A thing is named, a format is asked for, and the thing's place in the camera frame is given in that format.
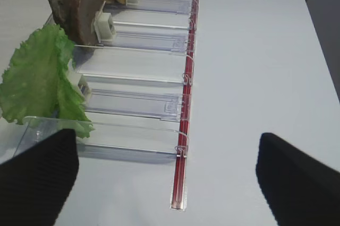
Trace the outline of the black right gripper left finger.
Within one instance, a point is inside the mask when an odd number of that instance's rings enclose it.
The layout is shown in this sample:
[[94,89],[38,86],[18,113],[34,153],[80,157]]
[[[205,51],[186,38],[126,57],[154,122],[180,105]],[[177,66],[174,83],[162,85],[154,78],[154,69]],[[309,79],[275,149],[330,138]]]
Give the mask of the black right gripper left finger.
[[2,163],[1,225],[54,225],[78,171],[73,129],[62,129]]

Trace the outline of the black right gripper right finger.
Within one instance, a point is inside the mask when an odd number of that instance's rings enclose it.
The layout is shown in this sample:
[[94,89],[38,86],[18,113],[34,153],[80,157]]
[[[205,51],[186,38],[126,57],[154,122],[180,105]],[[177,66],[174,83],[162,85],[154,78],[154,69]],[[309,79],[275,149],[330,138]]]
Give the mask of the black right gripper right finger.
[[339,172],[273,133],[260,137],[256,176],[278,225],[339,225]]

